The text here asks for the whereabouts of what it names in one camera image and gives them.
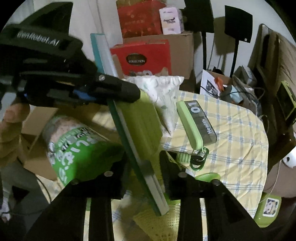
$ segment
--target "oval label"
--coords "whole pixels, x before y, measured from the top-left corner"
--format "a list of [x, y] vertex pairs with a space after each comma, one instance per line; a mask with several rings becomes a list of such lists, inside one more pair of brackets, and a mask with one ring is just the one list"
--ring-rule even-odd
[[131, 65], [144, 65], [147, 62], [147, 58], [139, 53], [132, 53], [126, 57], [126, 61]]

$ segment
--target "white tissue package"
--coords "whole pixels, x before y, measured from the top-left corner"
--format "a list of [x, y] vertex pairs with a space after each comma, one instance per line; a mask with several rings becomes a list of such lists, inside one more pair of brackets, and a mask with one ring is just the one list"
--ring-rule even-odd
[[125, 81], [136, 84], [145, 91], [157, 110], [163, 136], [171, 137], [178, 120], [177, 100], [179, 86], [184, 81], [180, 76], [135, 76]]
[[180, 9], [164, 7], [159, 9], [163, 34], [180, 34], [184, 31], [183, 17]]

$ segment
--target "black pole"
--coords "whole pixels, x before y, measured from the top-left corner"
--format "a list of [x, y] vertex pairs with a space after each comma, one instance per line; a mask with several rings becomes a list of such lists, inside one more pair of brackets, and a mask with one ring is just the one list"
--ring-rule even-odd
[[231, 72], [230, 72], [230, 78], [232, 77], [233, 72], [234, 72], [235, 63], [237, 61], [237, 52], [238, 52], [238, 50], [239, 50], [239, 40], [236, 39], [235, 40], [234, 55], [233, 55], [233, 62], [232, 62], [232, 67], [231, 67]]
[[203, 69], [207, 70], [207, 33], [202, 32]]

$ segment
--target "white small box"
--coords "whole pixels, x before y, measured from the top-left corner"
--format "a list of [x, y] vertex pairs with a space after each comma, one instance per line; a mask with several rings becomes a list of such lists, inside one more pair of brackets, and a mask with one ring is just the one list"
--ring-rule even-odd
[[163, 34], [180, 34], [184, 31], [183, 17], [180, 9], [164, 7], [159, 9]]

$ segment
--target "green container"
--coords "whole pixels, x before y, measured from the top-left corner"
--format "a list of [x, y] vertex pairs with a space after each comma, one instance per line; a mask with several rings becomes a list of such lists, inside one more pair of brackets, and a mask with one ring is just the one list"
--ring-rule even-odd
[[121, 145], [108, 142], [67, 116], [52, 118], [43, 130], [43, 138], [48, 145], [50, 163], [64, 185], [73, 179], [95, 179], [120, 161], [124, 152]]
[[260, 228], [269, 226], [277, 217], [281, 207], [281, 197], [263, 193], [254, 220]]

